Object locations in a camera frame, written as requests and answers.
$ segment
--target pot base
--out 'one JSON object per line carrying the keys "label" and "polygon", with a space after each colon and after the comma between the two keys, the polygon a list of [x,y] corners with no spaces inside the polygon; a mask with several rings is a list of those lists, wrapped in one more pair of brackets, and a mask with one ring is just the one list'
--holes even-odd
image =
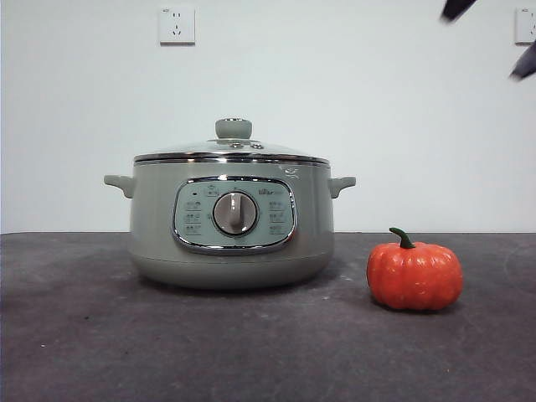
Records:
{"label": "pot base", "polygon": [[331,253],[292,260],[189,263],[131,255],[139,273],[154,281],[193,289],[253,289],[303,281],[327,266]]}

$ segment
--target pumpkin stem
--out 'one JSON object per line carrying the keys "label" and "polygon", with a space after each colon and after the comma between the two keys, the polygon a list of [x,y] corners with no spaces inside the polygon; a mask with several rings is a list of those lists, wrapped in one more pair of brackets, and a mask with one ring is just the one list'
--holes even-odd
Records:
{"label": "pumpkin stem", "polygon": [[389,228],[389,232],[394,233],[395,235],[397,234],[398,236],[400,236],[400,247],[402,247],[403,249],[414,249],[415,248],[415,245],[413,243],[411,243],[410,238],[408,237],[408,235],[402,229]]}

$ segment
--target outlet cover plate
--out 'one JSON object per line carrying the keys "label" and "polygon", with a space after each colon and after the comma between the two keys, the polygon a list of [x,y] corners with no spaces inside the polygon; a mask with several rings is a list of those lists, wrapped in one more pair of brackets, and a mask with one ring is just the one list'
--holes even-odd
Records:
{"label": "outlet cover plate", "polygon": [[536,8],[516,9],[516,44],[531,44],[536,40]]}
{"label": "outlet cover plate", "polygon": [[158,12],[160,44],[195,44],[195,10],[190,6],[162,7]]}

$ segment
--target pumpkin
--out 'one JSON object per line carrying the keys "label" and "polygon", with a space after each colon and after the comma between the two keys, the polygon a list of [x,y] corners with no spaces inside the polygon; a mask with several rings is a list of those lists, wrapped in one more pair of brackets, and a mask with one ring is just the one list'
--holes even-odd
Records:
{"label": "pumpkin", "polygon": [[412,243],[401,229],[400,244],[377,245],[370,252],[367,282],[374,299],[394,309],[440,310],[460,296],[460,262],[446,247]]}

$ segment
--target control dial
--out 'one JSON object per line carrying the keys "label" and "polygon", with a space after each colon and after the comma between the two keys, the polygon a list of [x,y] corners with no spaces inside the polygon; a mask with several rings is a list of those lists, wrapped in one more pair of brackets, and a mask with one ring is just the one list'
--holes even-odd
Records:
{"label": "control dial", "polygon": [[224,194],[214,206],[214,222],[228,235],[242,235],[255,225],[257,207],[244,193]]}

